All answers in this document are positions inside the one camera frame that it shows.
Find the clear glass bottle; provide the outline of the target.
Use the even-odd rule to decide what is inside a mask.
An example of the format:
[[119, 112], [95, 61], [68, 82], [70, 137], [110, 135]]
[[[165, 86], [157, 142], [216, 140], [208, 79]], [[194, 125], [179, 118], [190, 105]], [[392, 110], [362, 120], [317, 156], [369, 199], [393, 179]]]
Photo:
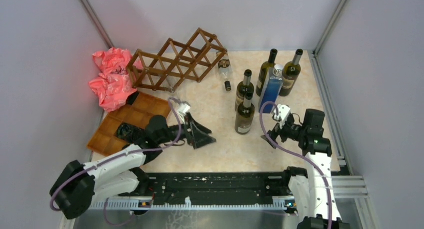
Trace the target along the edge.
[[169, 93], [169, 95], [171, 97], [181, 98], [181, 94], [180, 94], [179, 89], [178, 89], [177, 86], [170, 85], [169, 88], [167, 89], [167, 92]]

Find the brown wooden wine rack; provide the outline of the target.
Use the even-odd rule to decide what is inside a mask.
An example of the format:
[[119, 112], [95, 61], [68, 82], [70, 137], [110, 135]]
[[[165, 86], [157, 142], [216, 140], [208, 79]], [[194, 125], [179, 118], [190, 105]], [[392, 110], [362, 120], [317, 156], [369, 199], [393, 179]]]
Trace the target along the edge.
[[126, 71], [132, 87], [167, 92], [184, 81], [201, 83], [228, 50], [216, 34], [198, 28], [186, 43], [169, 38], [156, 54], [137, 49]]

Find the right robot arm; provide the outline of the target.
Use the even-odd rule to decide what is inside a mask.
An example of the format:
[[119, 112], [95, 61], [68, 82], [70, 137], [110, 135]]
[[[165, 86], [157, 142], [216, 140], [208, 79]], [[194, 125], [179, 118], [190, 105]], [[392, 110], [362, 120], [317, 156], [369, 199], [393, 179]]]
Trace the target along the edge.
[[282, 180], [281, 188], [287, 195], [293, 195], [299, 216], [299, 229], [349, 229], [339, 212], [332, 182], [332, 145], [324, 138], [325, 113], [307, 109], [302, 124], [296, 124], [294, 115], [287, 105], [278, 105], [272, 112], [276, 121], [274, 129], [262, 136], [273, 148], [279, 148], [288, 139], [298, 142], [302, 150], [300, 158], [305, 168], [287, 169], [289, 174]]

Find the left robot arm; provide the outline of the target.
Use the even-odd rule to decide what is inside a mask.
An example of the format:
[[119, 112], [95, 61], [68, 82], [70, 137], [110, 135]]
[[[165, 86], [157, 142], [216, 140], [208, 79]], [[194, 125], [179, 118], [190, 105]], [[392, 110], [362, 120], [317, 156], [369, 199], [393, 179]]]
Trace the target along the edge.
[[194, 149], [216, 143], [211, 134], [190, 113], [173, 126], [167, 124], [164, 116], [155, 115], [135, 142], [120, 152], [94, 162], [68, 163], [50, 189], [50, 208], [72, 220], [103, 199], [134, 193], [144, 196], [150, 182], [141, 166], [155, 160], [171, 143], [186, 141]]

